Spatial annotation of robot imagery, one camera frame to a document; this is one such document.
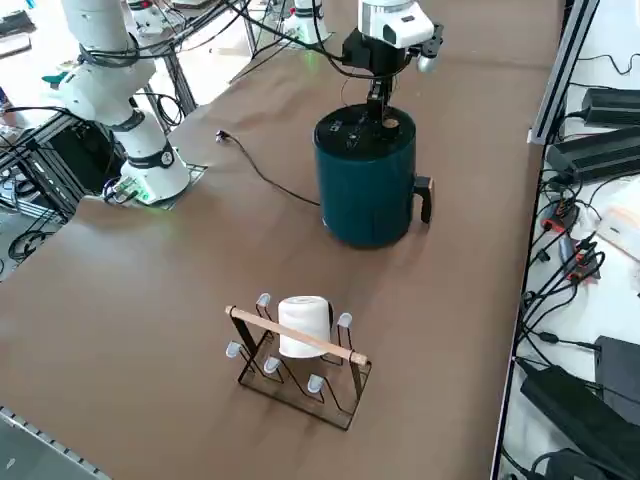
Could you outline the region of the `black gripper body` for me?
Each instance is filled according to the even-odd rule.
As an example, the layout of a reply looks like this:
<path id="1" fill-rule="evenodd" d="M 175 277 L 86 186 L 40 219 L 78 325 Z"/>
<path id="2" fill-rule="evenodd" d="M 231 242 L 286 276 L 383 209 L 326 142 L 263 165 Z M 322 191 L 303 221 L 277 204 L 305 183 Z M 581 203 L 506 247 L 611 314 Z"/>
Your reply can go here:
<path id="1" fill-rule="evenodd" d="M 347 77 L 381 80 L 404 70 L 415 54 L 416 45 L 396 48 L 355 28 L 342 43 L 341 63 L 353 68 Z"/>

